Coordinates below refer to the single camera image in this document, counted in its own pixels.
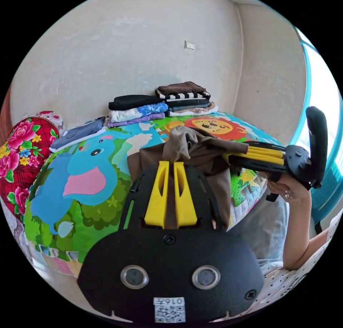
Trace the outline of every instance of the pink elephant ear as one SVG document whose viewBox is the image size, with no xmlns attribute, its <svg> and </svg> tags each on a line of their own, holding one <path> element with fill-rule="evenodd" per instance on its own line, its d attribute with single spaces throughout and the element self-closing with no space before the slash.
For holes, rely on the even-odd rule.
<svg viewBox="0 0 343 328">
<path fill-rule="evenodd" d="M 112 140 L 114 136 L 112 135 L 103 135 L 100 137 L 100 140 Z"/>
</svg>

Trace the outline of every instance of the play mat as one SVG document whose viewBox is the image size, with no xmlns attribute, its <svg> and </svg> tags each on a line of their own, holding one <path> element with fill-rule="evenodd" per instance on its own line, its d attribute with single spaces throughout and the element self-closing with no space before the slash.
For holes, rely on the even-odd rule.
<svg viewBox="0 0 343 328">
<path fill-rule="evenodd" d="M 264 131 L 224 113 L 165 118 L 108 129 L 78 145 L 53 153 L 30 188 L 24 215 L 32 257 L 78 276 L 90 248 L 118 230 L 131 180 L 127 156 L 168 139 L 176 125 L 213 136 L 280 144 Z M 253 171 L 231 176 L 231 222 L 239 222 L 263 195 L 265 180 Z"/>
</svg>

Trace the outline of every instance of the person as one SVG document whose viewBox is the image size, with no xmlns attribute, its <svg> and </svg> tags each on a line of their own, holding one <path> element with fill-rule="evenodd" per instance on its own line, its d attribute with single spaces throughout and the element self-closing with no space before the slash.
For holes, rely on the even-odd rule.
<svg viewBox="0 0 343 328">
<path fill-rule="evenodd" d="M 329 228 L 310 239 L 310 192 L 288 174 L 277 183 L 268 181 L 268 188 L 279 194 L 277 200 L 267 201 L 266 191 L 250 213 L 229 231 L 251 247 L 264 277 L 262 291 L 239 316 L 262 309 L 291 291 L 324 253 L 343 212 L 332 219 Z"/>
</svg>

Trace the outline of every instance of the purple folded cloth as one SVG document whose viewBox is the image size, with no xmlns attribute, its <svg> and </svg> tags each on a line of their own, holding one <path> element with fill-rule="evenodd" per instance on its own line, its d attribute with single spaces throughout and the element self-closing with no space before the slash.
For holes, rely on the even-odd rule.
<svg viewBox="0 0 343 328">
<path fill-rule="evenodd" d="M 134 124 L 134 123 L 140 123 L 140 122 L 146 122 L 146 121 L 151 121 L 151 120 L 160 120 L 163 119 L 164 113 L 157 113 L 157 114 L 150 114 L 147 116 L 142 116 L 140 118 L 135 118 L 134 120 L 130 121 L 124 121 L 124 122 L 111 122 L 111 120 L 107 119 L 105 120 L 105 124 L 108 128 L 113 128 L 113 127 L 119 127 L 122 125 L 129 125 L 129 124 Z"/>
</svg>

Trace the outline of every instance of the black folded cloth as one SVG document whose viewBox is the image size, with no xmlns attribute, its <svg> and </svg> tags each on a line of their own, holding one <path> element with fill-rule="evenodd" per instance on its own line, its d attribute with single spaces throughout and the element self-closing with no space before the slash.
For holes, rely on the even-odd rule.
<svg viewBox="0 0 343 328">
<path fill-rule="evenodd" d="M 181 100 L 174 100 L 172 102 L 167 102 L 167 105 L 169 108 L 174 108 L 176 106 L 193 106 L 194 108 L 198 105 L 205 105 L 205 104 L 209 104 L 210 103 L 210 100 L 209 99 L 181 99 Z"/>
<path fill-rule="evenodd" d="M 163 102 L 157 96 L 148 95 L 126 95 L 116 97 L 113 102 L 108 103 L 110 110 L 129 110 L 143 105 L 158 104 Z"/>
</svg>

